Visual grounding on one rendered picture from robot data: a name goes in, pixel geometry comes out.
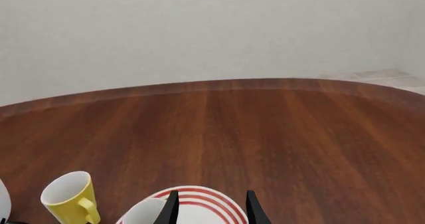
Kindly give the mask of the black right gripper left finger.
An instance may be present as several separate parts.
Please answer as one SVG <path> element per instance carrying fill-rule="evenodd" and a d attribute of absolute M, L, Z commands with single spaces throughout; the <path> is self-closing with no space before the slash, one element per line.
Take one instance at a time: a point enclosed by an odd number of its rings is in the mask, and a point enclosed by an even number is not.
<path fill-rule="evenodd" d="M 179 192 L 171 191 L 155 224 L 177 224 L 179 214 Z"/>

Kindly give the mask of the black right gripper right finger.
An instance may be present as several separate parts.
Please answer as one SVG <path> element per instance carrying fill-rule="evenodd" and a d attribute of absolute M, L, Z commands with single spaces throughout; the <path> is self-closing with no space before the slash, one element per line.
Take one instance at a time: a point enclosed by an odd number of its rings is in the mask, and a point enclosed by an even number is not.
<path fill-rule="evenodd" d="M 248 224 L 272 224 L 252 190 L 246 192 L 246 214 Z"/>

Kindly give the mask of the white plate with red rings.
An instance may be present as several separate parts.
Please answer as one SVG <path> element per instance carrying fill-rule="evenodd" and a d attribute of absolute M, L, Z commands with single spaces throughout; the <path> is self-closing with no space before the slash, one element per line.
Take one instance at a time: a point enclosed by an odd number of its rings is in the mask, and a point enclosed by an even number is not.
<path fill-rule="evenodd" d="M 227 195 L 198 185 L 163 189 L 146 197 L 167 201 L 171 191 L 179 192 L 177 224 L 248 224 L 247 215 Z"/>

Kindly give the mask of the yellow mug white inside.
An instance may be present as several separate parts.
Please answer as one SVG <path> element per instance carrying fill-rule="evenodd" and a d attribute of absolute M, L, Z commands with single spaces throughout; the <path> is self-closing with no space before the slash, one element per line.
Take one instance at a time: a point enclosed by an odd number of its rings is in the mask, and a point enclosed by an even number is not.
<path fill-rule="evenodd" d="M 94 187 L 86 171 L 66 173 L 41 193 L 41 203 L 60 224 L 99 224 Z"/>

